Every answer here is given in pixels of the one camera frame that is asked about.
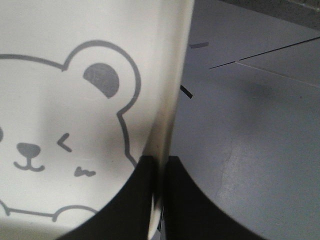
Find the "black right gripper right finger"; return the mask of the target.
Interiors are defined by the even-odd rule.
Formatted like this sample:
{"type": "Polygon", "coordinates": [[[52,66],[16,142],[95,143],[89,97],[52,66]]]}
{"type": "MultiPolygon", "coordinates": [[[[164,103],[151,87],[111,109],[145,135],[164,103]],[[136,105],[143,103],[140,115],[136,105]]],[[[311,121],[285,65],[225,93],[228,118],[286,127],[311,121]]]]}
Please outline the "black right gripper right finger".
{"type": "Polygon", "coordinates": [[[170,156],[163,183],[168,240],[260,240],[218,208],[196,185],[178,156],[170,156]]]}

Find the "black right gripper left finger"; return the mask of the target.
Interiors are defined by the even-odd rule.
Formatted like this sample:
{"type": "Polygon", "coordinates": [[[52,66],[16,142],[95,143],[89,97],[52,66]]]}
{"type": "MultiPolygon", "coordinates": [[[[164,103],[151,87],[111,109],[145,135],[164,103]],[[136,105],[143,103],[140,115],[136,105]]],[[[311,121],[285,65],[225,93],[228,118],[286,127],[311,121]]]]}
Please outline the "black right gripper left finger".
{"type": "Polygon", "coordinates": [[[146,240],[152,196],[155,189],[155,160],[141,156],[132,175],[96,215],[60,240],[146,240]]]}

